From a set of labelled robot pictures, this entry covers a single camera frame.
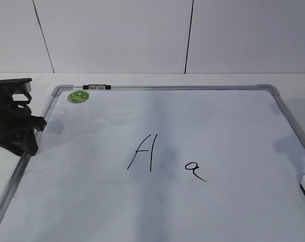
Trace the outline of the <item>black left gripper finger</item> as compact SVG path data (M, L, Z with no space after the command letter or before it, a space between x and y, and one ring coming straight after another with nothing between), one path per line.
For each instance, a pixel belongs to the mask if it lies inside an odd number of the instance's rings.
M23 118L22 124L26 129L43 131L47 125L47 122L44 117L31 115L29 117Z
M4 142L6 149L17 156L22 156L23 153L33 156L38 151L38 145L33 130L15 133L4 138Z

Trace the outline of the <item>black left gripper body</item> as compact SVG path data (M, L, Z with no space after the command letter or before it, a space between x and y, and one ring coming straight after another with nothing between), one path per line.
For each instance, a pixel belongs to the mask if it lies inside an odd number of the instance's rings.
M0 141L27 131L22 120L31 116L31 78L0 80Z

